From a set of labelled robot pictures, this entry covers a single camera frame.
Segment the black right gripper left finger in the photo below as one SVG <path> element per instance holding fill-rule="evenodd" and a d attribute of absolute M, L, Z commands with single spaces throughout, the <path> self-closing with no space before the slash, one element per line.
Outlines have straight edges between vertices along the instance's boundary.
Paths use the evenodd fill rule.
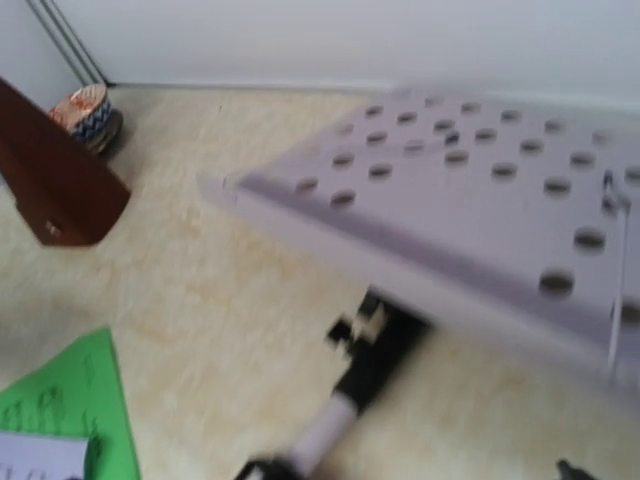
<path fill-rule="evenodd" d="M 283 458 L 253 458 L 245 463 L 234 480 L 300 480 L 300 474 Z"/>

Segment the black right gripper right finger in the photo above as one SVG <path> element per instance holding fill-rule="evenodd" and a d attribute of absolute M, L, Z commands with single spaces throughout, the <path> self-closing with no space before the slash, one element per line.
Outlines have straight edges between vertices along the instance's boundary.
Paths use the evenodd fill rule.
<path fill-rule="evenodd" d="M 561 459 L 556 463 L 560 480 L 596 480 L 586 470 L 572 465 L 569 461 Z"/>

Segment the white perforated music stand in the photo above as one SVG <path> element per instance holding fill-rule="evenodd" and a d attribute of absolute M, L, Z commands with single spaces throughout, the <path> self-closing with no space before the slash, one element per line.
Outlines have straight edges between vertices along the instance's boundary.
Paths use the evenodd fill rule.
<path fill-rule="evenodd" d="M 437 324 L 639 410 L 639 125 L 417 85 L 379 94 L 201 195 L 361 277 L 351 362 L 279 457 L 311 476 Z"/>

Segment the white sheet music page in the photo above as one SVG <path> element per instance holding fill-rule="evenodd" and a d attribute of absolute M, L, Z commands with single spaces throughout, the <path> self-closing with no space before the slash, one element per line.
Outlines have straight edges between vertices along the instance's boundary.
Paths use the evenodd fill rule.
<path fill-rule="evenodd" d="M 83 479 L 88 446 L 88 438 L 2 432 L 1 478 Z"/>

